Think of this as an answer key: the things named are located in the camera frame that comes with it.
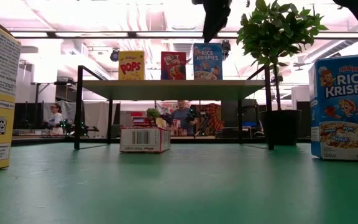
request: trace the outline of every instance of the white shelf board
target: white shelf board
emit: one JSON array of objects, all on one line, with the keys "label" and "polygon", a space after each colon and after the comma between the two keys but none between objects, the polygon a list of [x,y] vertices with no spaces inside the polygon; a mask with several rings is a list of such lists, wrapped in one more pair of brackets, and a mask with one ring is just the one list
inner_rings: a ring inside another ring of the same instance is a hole
[{"label": "white shelf board", "polygon": [[83,88],[110,100],[242,100],[263,80],[85,80]]}]

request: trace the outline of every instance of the potted plant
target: potted plant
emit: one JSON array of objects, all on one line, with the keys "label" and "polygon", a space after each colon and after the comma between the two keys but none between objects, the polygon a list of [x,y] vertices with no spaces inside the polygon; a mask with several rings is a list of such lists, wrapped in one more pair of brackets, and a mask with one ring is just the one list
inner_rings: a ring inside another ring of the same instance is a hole
[{"label": "potted plant", "polygon": [[301,111],[281,110],[278,87],[280,57],[293,56],[314,44],[314,37],[327,27],[320,24],[322,16],[310,9],[299,11],[294,4],[280,6],[277,0],[266,5],[256,0],[256,8],[249,17],[243,14],[237,44],[242,42],[244,55],[251,54],[255,61],[272,69],[277,91],[277,111],[266,111],[260,115],[267,141],[273,144],[295,145]]},{"label": "potted plant", "polygon": [[146,111],[146,117],[150,126],[156,126],[155,120],[160,117],[160,112],[157,109],[149,108]]}]

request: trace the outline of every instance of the yellow cereal box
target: yellow cereal box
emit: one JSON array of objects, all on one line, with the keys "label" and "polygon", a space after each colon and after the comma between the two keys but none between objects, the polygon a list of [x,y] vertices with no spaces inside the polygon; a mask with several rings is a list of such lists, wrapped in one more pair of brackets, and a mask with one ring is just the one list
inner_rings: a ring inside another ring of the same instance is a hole
[{"label": "yellow cereal box", "polygon": [[119,52],[119,80],[145,80],[144,51]]}]

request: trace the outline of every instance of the barcode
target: barcode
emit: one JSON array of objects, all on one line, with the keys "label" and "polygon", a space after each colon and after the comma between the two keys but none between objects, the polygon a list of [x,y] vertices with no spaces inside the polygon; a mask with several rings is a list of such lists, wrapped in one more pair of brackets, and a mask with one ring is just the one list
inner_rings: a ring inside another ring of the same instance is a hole
[{"label": "barcode", "polygon": [[132,144],[150,144],[150,131],[133,131]]}]

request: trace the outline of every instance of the white box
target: white box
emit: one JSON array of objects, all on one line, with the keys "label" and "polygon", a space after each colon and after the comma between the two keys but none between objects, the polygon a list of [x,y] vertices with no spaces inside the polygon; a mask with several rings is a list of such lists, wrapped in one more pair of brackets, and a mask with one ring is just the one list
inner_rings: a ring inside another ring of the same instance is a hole
[{"label": "white box", "polygon": [[163,128],[121,128],[120,152],[161,153],[171,148],[170,131]]}]

